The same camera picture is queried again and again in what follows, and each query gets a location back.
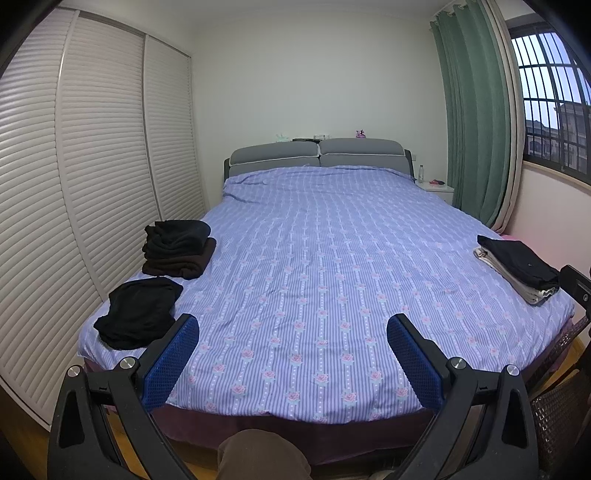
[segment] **ceiling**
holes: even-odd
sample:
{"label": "ceiling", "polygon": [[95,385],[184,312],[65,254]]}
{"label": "ceiling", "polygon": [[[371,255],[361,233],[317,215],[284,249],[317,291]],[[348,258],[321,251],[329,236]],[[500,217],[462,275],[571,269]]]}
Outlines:
{"label": "ceiling", "polygon": [[168,0],[167,8],[203,25],[250,12],[294,8],[339,8],[427,20],[448,3],[449,0]]}

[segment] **white wall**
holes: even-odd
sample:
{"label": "white wall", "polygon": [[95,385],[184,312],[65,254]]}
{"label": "white wall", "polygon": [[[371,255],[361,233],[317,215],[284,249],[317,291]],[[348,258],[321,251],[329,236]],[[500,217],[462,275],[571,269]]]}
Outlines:
{"label": "white wall", "polygon": [[189,55],[193,51],[191,19],[161,0],[64,0],[60,6],[103,15],[148,33]]}
{"label": "white wall", "polygon": [[[524,163],[517,205],[505,233],[522,240],[553,267],[570,264],[589,275],[591,187],[577,187]],[[577,306],[574,320],[582,316]],[[588,343],[588,334],[582,340]]]}
{"label": "white wall", "polygon": [[223,161],[275,135],[399,141],[446,180],[446,106],[428,22],[338,11],[276,12],[201,31],[193,55],[199,157],[211,206]]}

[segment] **metal screw cap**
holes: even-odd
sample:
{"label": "metal screw cap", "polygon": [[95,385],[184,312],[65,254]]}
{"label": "metal screw cap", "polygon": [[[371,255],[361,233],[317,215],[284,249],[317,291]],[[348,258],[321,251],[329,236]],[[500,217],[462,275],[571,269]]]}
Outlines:
{"label": "metal screw cap", "polygon": [[77,377],[80,375],[80,367],[78,365],[73,365],[68,369],[68,377]]}
{"label": "metal screw cap", "polygon": [[512,377],[516,377],[519,375],[519,368],[516,365],[507,365],[507,373]]}
{"label": "metal screw cap", "polygon": [[455,356],[450,358],[449,361],[452,364],[452,367],[457,370],[464,370],[466,368],[466,361],[463,358]]}
{"label": "metal screw cap", "polygon": [[119,366],[123,370],[128,370],[135,365],[135,358],[132,356],[126,356],[121,362],[119,362]]}

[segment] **green curtain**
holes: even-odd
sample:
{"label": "green curtain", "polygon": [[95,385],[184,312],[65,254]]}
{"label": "green curtain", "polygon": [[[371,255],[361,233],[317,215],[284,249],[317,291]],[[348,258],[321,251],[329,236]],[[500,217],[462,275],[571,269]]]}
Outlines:
{"label": "green curtain", "polygon": [[507,79],[481,0],[441,12],[431,23],[447,105],[447,181],[455,207],[495,223],[511,164]]}

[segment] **brown folded clothes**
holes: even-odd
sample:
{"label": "brown folded clothes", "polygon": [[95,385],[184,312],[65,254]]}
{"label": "brown folded clothes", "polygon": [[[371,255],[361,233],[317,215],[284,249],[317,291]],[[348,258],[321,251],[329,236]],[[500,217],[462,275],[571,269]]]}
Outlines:
{"label": "brown folded clothes", "polygon": [[142,272],[154,277],[166,275],[167,277],[193,280],[203,275],[215,249],[216,240],[210,237],[205,241],[202,255],[163,258],[160,260],[147,259],[142,267]]}

